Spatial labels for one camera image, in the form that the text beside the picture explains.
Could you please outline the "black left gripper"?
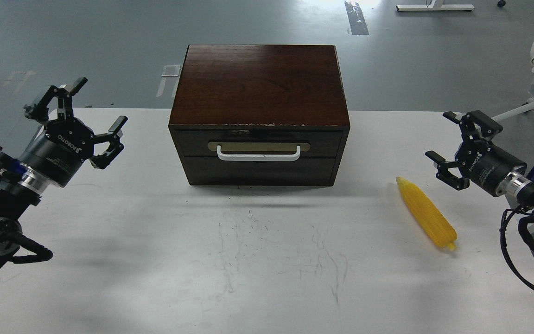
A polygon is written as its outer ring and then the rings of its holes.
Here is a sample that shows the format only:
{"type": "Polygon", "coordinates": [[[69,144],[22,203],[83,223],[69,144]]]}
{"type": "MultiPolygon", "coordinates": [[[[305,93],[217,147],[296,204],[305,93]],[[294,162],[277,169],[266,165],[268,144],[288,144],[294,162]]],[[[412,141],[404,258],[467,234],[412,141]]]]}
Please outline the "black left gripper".
{"type": "Polygon", "coordinates": [[[81,120],[74,119],[72,98],[87,82],[86,77],[79,77],[72,85],[51,85],[42,97],[23,106],[27,119],[48,123],[48,106],[57,98],[58,120],[44,127],[43,132],[28,144],[19,161],[59,187],[65,187],[87,159],[90,158],[94,168],[106,169],[124,149],[120,139],[121,128],[128,121],[127,116],[119,116],[102,135],[95,135],[81,120]],[[93,155],[94,145],[102,142],[108,142],[108,148],[102,154],[93,155]]]}

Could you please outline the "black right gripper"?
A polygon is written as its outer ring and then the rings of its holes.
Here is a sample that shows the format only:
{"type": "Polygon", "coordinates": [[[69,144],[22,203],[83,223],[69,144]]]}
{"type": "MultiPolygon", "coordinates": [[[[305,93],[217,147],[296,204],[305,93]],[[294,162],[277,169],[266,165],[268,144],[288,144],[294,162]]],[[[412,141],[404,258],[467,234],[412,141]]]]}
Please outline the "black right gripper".
{"type": "Polygon", "coordinates": [[[466,114],[444,112],[443,117],[456,123],[461,131],[462,144],[455,154],[457,161],[446,161],[435,151],[426,151],[437,169],[436,178],[455,190],[469,187],[469,180],[493,197],[504,194],[502,182],[512,171],[523,173],[527,163],[492,144],[503,126],[480,110],[466,114]],[[462,177],[451,173],[457,168],[462,177]]]}

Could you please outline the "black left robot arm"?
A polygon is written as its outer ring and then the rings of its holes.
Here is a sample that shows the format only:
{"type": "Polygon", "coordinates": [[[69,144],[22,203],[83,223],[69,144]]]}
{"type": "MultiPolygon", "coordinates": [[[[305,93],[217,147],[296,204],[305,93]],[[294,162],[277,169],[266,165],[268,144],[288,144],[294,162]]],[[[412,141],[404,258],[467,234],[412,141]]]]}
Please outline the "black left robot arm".
{"type": "Polygon", "coordinates": [[[19,218],[36,206],[48,186],[64,187],[85,161],[105,169],[124,149],[119,116],[107,132],[96,135],[74,116],[72,98],[87,82],[49,86],[24,115],[41,126],[22,155],[15,159],[0,147],[0,269],[7,263],[46,262],[53,252],[23,234],[19,218]]]}

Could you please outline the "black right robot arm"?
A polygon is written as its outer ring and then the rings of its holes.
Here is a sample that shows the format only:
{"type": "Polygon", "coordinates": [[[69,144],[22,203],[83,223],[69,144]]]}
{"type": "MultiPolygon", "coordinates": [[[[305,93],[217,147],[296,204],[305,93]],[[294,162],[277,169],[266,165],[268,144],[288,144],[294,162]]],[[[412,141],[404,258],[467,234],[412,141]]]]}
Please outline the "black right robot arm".
{"type": "Polygon", "coordinates": [[[443,116],[459,126],[462,142],[453,161],[426,152],[437,169],[436,177],[456,190],[473,182],[493,197],[510,195],[521,207],[534,208],[534,167],[527,172],[525,162],[492,142],[502,125],[479,110],[444,112],[443,116]]]}

